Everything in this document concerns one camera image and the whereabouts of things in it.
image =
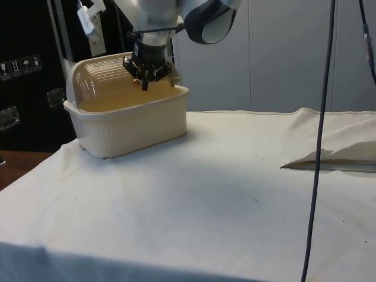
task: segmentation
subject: wire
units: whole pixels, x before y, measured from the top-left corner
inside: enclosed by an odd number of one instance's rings
[[[318,177],[320,175],[321,142],[322,142],[322,139],[323,139],[323,128],[324,128],[324,117],[325,117],[325,109],[326,109],[326,101],[327,101],[329,70],[330,70],[330,62],[331,62],[331,51],[332,51],[332,48],[333,48],[334,16],[335,16],[335,0],[331,0],[329,39],[328,39],[328,47],[327,47],[327,58],[326,58],[326,64],[325,64],[323,93],[322,93],[322,98],[321,98],[320,121],[319,121],[319,124],[318,124],[318,133],[317,133],[315,176],[314,176],[314,183],[313,183],[310,221],[309,221],[309,224],[308,224],[307,247],[306,247],[306,251],[305,251],[306,255],[305,255],[305,259],[304,259],[304,267],[303,267],[303,273],[302,273],[302,276],[301,276],[301,282],[306,281],[307,272],[308,272],[308,264],[310,262],[310,254],[311,254],[313,222],[314,222],[314,218],[315,218],[315,209],[316,209],[316,200],[317,200]]]
[[[359,6],[360,6],[360,12],[362,14],[363,25],[366,25],[367,21],[365,20],[365,12],[364,12],[363,0],[359,0]]]
[[[360,6],[360,12],[362,15],[365,53],[366,53],[368,64],[371,69],[372,78],[376,84],[374,51],[372,47],[372,39],[370,37],[370,31],[368,29],[367,20],[365,18],[363,0],[359,0],[359,6]]]

